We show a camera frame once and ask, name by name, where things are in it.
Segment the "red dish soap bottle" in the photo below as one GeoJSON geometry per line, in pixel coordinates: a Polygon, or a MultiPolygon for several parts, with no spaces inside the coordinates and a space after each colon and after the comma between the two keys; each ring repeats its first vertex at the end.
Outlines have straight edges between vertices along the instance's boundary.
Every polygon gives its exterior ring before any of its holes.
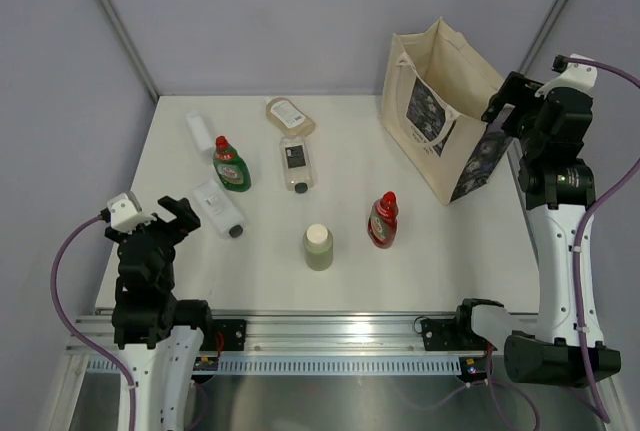
{"type": "Polygon", "coordinates": [[[386,192],[372,205],[367,221],[367,231],[379,248],[389,248],[396,237],[399,207],[394,192],[386,192]]]}

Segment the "frosted white bottle black cap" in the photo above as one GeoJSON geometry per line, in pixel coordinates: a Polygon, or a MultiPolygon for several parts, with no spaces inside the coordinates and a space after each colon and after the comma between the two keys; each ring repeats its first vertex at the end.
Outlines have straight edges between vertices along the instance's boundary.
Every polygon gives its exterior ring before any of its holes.
{"type": "Polygon", "coordinates": [[[194,196],[221,236],[238,238],[243,234],[244,215],[215,180],[196,187],[194,196]]]}

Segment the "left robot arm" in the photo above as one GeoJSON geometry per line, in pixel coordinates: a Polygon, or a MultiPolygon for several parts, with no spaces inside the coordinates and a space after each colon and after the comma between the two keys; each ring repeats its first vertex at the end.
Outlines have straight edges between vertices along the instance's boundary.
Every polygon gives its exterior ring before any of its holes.
{"type": "Polygon", "coordinates": [[[132,192],[107,204],[106,237],[117,245],[115,307],[111,322],[121,372],[121,430],[181,430],[195,357],[215,336],[203,300],[179,300],[176,246],[201,226],[186,198],[159,198],[173,214],[165,221],[142,210],[132,192]]]}

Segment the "clear bottle black label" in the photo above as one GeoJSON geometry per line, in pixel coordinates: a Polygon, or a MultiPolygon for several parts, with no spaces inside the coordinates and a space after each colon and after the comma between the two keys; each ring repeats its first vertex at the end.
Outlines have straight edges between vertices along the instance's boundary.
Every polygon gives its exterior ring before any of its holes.
{"type": "Polygon", "coordinates": [[[280,151],[286,188],[297,194],[307,193],[314,186],[314,178],[305,139],[284,136],[280,151]]]}

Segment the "amber liquid bottle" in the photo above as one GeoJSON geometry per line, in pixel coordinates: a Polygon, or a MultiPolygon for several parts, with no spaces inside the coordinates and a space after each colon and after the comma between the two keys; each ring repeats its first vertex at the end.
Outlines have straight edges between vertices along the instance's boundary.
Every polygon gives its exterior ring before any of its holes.
{"type": "Polygon", "coordinates": [[[265,115],[287,137],[304,138],[316,128],[315,121],[286,97],[266,97],[265,115]]]}

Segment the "green dish soap bottle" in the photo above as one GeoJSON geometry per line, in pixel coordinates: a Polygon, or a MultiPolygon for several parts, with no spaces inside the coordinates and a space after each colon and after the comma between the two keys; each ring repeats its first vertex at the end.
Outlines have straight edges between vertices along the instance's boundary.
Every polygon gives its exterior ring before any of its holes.
{"type": "Polygon", "coordinates": [[[251,176],[244,159],[223,135],[215,139],[213,166],[218,178],[229,191],[245,192],[251,187],[251,176]]]}

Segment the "pale green round bottle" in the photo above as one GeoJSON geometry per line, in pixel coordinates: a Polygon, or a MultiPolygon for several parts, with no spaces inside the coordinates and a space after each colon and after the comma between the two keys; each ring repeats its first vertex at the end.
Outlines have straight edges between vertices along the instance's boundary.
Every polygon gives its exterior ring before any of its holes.
{"type": "Polygon", "coordinates": [[[325,271],[333,262],[333,235],[323,224],[310,225],[302,238],[307,266],[314,271],[325,271]]]}

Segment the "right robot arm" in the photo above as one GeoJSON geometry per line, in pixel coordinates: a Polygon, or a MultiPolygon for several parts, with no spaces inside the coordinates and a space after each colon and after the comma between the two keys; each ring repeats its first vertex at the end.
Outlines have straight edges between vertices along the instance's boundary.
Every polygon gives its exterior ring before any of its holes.
{"type": "Polygon", "coordinates": [[[512,108],[502,129],[522,148],[518,184],[537,252],[539,311],[529,326],[496,301],[466,299],[453,336],[466,348],[483,342],[501,351],[514,382],[585,388],[621,369],[595,312],[587,241],[596,190],[579,153],[593,118],[594,83],[592,70],[547,84],[512,72],[482,116],[493,123],[512,108]]]}

